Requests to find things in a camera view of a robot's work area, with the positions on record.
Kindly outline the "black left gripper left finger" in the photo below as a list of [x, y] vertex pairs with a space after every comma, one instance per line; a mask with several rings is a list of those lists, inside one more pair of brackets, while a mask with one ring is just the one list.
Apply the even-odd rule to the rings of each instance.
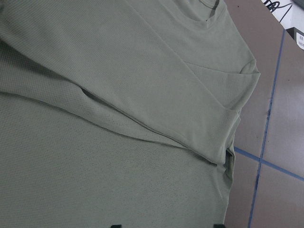
[[122, 225], [121, 224], [112, 225], [110, 228], [122, 228]]

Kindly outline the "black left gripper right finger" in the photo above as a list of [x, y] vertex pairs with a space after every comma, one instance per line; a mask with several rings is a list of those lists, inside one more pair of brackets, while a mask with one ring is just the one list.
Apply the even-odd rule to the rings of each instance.
[[213, 228], [224, 228], [224, 224], [214, 224]]

